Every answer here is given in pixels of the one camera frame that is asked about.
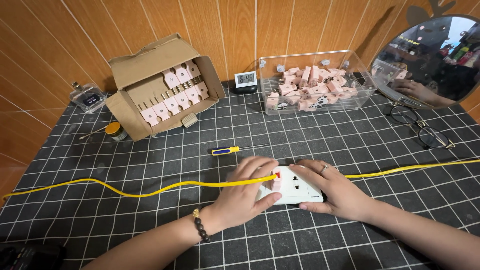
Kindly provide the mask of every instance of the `black grid mat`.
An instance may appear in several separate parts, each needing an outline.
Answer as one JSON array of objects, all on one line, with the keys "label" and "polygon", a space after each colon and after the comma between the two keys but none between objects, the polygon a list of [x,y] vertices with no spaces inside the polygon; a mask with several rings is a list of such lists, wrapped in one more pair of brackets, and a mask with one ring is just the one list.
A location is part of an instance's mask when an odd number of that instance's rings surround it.
[{"label": "black grid mat", "polygon": [[[84,114],[70,106],[60,118],[16,191],[97,178],[126,193],[150,193],[179,181],[218,183],[242,158],[268,156],[287,165],[325,160],[343,174],[480,156],[480,126],[460,106],[422,110],[427,124],[456,144],[424,151],[414,129],[391,124],[390,104],[376,94],[361,110],[267,116],[259,94],[227,98],[177,128],[133,143],[104,133],[79,137],[113,120],[106,107]],[[212,157],[222,146],[271,147]],[[480,166],[453,165],[356,179],[368,195],[418,215],[480,235]],[[211,204],[219,188],[181,187],[147,198],[120,198],[99,184],[72,184],[12,197],[0,213],[0,242],[64,245],[63,269],[78,269],[133,236]],[[196,245],[170,269],[436,269],[391,235],[367,224],[273,206],[245,225]]]}]

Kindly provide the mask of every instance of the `jar lid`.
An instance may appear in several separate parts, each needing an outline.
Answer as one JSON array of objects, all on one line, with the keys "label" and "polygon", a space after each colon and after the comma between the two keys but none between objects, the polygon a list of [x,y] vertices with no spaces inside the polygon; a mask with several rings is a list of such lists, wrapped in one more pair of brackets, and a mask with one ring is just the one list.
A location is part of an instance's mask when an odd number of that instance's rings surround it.
[{"label": "jar lid", "polygon": [[105,133],[107,134],[114,134],[120,129],[120,123],[119,122],[113,122],[110,123],[107,128],[105,129]]}]

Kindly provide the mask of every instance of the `yellow electrical wire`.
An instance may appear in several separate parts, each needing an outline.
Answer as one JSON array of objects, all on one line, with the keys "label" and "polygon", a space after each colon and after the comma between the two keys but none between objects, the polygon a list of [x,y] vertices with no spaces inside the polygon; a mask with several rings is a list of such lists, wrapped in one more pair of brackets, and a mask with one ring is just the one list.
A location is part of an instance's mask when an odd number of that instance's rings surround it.
[{"label": "yellow electrical wire", "polygon": [[[458,161],[458,162],[426,164],[426,165],[412,165],[412,166],[406,166],[406,167],[391,169],[391,170],[384,171],[384,172],[374,172],[374,173],[357,174],[357,175],[345,175],[345,177],[347,177],[347,178],[375,177],[375,176],[382,176],[382,175],[386,175],[386,174],[391,174],[391,173],[401,172],[401,171],[408,171],[408,170],[413,170],[413,169],[433,168],[433,167],[440,167],[440,166],[468,164],[468,163],[476,163],[476,162],[480,162],[480,160]],[[244,185],[244,184],[255,184],[255,183],[270,181],[270,180],[273,180],[275,178],[276,178],[276,175],[270,175],[270,176],[261,177],[261,178],[257,178],[257,179],[238,181],[238,182],[227,182],[227,183],[202,183],[202,182],[197,182],[197,181],[186,181],[186,182],[180,182],[180,183],[172,184],[172,185],[164,187],[160,190],[157,190],[155,192],[152,192],[152,193],[149,193],[149,194],[142,194],[142,195],[128,194],[128,193],[122,192],[122,191],[120,191],[120,190],[102,182],[102,181],[99,181],[97,179],[85,178],[85,179],[73,180],[73,181],[69,181],[69,182],[65,182],[65,183],[61,183],[61,184],[46,186],[46,187],[42,187],[42,188],[37,188],[37,189],[29,190],[29,191],[9,193],[9,194],[4,195],[2,197],[2,200],[5,201],[8,197],[15,196],[15,195],[23,195],[23,194],[28,194],[28,193],[32,193],[32,192],[41,191],[41,190],[51,189],[51,188],[59,187],[59,186],[63,186],[63,185],[74,184],[74,183],[79,183],[79,182],[88,182],[88,181],[99,183],[99,184],[105,186],[106,188],[112,190],[113,192],[115,192],[117,194],[120,194],[122,196],[132,197],[132,198],[144,198],[144,197],[157,195],[157,194],[162,193],[166,190],[169,190],[169,189],[172,189],[174,187],[181,186],[181,185],[193,184],[193,185],[208,186],[208,187],[225,187],[225,186],[236,186],[236,185]]]}]

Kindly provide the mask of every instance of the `electrical socket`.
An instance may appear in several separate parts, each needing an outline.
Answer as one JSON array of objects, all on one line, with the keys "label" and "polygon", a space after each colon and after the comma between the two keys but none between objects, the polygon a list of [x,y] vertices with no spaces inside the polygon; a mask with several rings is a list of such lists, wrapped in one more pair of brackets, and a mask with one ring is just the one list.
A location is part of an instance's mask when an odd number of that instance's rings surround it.
[{"label": "electrical socket", "polygon": [[[296,175],[289,166],[276,167],[274,172],[280,172],[281,187],[280,192],[282,198],[275,204],[298,204],[301,202],[323,202],[324,197],[320,189],[314,185],[304,181]],[[260,187],[256,200],[259,200],[272,191],[272,183],[274,180],[264,182]]]}]

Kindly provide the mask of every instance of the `mirror frame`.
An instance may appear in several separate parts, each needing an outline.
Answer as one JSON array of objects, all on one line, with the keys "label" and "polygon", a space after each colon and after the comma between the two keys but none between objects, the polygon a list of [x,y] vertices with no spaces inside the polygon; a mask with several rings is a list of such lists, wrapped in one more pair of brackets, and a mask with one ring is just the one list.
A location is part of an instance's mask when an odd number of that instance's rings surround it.
[{"label": "mirror frame", "polygon": [[[443,15],[443,13],[445,11],[447,11],[448,9],[450,9],[451,7],[453,7],[455,5],[455,1],[453,2],[450,2],[446,5],[442,7],[438,7],[438,0],[430,0],[430,3],[432,5],[432,9],[433,9],[433,17],[429,17],[428,20],[418,20],[418,18],[422,18],[424,16],[424,12],[426,12],[423,8],[420,8],[420,7],[417,7],[417,6],[410,6],[408,8],[408,11],[407,11],[407,21],[408,21],[408,24],[409,24],[409,27],[405,30],[403,30],[400,34],[396,35],[392,40],[390,40],[385,46],[382,47],[381,50],[379,50],[378,54],[375,56],[375,58],[373,58],[371,64],[370,64],[370,68],[373,67],[373,63],[375,62],[376,59],[378,59],[378,56],[383,52],[383,50],[389,46],[390,43],[392,43],[395,39],[397,39],[400,35],[402,35],[404,32],[410,30],[411,28],[413,27],[416,27],[424,22],[428,22],[428,21],[431,21],[433,19],[438,19],[438,18],[445,18],[445,17],[461,17],[461,18],[465,18],[465,19],[470,19],[478,24],[480,24],[480,19],[479,18],[476,18],[476,17],[473,17],[473,16],[470,16],[470,15],[466,15],[466,14],[448,14],[448,15]],[[462,99],[456,101],[455,103],[453,104],[450,104],[450,105],[446,105],[446,106],[438,106],[438,107],[430,107],[430,108],[422,108],[422,107],[413,107],[412,105],[409,105],[407,103],[404,103],[402,101],[398,101],[398,100],[394,100],[392,98],[390,98],[387,94],[385,94],[381,89],[378,89],[378,91],[380,91],[380,93],[382,93],[382,95],[384,95],[385,97],[387,97],[389,100],[392,100],[398,104],[401,104],[403,106],[406,106],[406,107],[409,107],[409,108],[414,108],[414,109],[419,109],[419,110],[436,110],[436,109],[444,109],[444,108],[449,108],[449,107],[452,107],[452,106],[455,106],[455,105],[458,105],[460,104],[462,101],[466,100],[471,94],[473,94],[475,91],[477,91],[479,89],[479,86],[480,86],[480,81],[477,82],[477,84],[475,85],[475,87],[467,94],[465,95]]]}]

